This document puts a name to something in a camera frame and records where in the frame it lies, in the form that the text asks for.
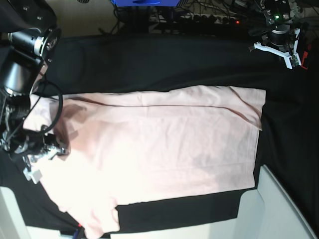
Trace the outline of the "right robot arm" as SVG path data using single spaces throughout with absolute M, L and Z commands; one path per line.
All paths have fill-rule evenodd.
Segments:
M 63 108 L 59 87 L 46 80 L 45 73 L 61 36 L 53 9 L 44 0 L 2 0 L 0 30 L 8 34 L 9 51 L 0 67 L 0 147 L 24 159 L 38 160 L 66 155 L 68 149 L 50 131 Z M 30 96 L 38 87 L 52 85 L 58 94 L 58 108 L 51 125 L 39 131 L 23 124 L 34 106 Z

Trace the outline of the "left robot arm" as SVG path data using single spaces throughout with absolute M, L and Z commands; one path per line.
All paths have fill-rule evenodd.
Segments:
M 298 34 L 295 33 L 289 1 L 258 0 L 256 3 L 266 19 L 262 44 L 274 46 L 282 52 L 291 51 Z

